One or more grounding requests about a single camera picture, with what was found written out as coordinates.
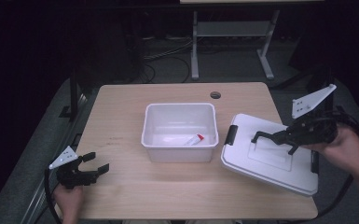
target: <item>small tube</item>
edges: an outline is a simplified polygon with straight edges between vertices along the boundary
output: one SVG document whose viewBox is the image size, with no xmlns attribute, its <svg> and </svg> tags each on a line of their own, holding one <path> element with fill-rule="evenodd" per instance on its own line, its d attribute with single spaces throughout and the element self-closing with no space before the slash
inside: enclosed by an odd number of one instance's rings
<svg viewBox="0 0 359 224">
<path fill-rule="evenodd" d="M 185 143 L 185 146 L 194 146 L 198 144 L 198 142 L 200 142 L 202 139 L 204 139 L 204 137 L 197 133 Z"/>
</svg>

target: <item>human arm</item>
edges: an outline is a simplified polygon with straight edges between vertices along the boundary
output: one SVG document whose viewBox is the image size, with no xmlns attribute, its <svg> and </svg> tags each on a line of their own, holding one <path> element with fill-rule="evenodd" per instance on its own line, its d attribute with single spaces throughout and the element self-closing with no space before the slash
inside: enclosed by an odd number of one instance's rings
<svg viewBox="0 0 359 224">
<path fill-rule="evenodd" d="M 62 211 L 62 224 L 76 224 L 83 204 L 83 186 L 67 189 L 59 184 L 53 191 L 53 197 Z"/>
<path fill-rule="evenodd" d="M 306 146 L 320 152 L 331 163 L 349 172 L 359 188 L 359 137 L 348 126 L 338 126 L 338 136 L 330 144 Z"/>
</svg>

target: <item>background table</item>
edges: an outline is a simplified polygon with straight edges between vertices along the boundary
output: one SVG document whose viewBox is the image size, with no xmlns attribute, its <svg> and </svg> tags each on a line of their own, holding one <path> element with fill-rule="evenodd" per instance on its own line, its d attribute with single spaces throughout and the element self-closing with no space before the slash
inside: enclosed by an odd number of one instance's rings
<svg viewBox="0 0 359 224">
<path fill-rule="evenodd" d="M 221 93 L 220 99 L 210 96 Z M 219 144 L 211 162 L 155 163 L 141 144 L 145 109 L 151 103 L 211 103 Z M 233 173 L 220 154 L 234 115 L 281 122 L 263 83 L 114 85 L 101 87 L 76 153 L 95 151 L 80 165 L 110 163 L 97 184 L 85 187 L 82 218 L 260 219 L 313 218 L 312 198 Z"/>
</svg>

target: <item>white plastic box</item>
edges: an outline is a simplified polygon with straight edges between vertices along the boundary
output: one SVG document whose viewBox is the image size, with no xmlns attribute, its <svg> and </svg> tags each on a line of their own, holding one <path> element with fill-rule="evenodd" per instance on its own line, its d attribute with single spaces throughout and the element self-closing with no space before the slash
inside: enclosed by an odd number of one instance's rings
<svg viewBox="0 0 359 224">
<path fill-rule="evenodd" d="M 204 139 L 194 146 L 185 146 L 196 134 L 201 134 Z M 142 145 L 151 161 L 210 161 L 218 142 L 215 111 L 211 104 L 151 104 L 146 108 Z"/>
</svg>

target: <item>white mounting bracket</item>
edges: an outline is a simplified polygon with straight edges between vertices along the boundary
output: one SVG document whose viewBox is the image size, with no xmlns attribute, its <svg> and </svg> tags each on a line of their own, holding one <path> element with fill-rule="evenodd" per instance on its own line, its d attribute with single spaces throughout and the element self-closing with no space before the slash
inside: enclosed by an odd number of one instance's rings
<svg viewBox="0 0 359 224">
<path fill-rule="evenodd" d="M 292 117 L 296 119 L 312 111 L 320 104 L 331 92 L 336 89 L 336 85 L 330 84 L 328 87 L 313 92 L 296 100 L 293 100 Z"/>
<path fill-rule="evenodd" d="M 60 167 L 68 162 L 74 161 L 77 159 L 77 155 L 71 147 L 67 147 L 63 153 L 48 167 L 50 170 Z"/>
</svg>

